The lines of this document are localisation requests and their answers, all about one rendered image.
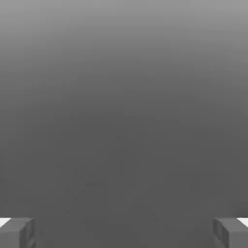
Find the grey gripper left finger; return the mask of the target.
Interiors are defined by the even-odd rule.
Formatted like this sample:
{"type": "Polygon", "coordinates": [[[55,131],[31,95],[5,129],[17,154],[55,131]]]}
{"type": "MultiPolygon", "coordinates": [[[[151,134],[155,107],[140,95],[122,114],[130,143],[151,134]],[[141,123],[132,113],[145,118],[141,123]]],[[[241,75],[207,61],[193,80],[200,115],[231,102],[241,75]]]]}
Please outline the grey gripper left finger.
{"type": "Polygon", "coordinates": [[[36,248],[35,219],[0,217],[0,248],[36,248]]]}

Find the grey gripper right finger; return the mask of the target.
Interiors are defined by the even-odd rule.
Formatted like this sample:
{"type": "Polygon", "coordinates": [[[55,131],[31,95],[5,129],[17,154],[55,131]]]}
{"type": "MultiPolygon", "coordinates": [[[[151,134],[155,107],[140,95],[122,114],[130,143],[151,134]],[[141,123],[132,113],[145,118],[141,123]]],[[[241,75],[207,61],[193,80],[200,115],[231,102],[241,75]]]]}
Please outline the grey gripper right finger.
{"type": "Polygon", "coordinates": [[[216,248],[248,248],[248,217],[214,218],[216,248]]]}

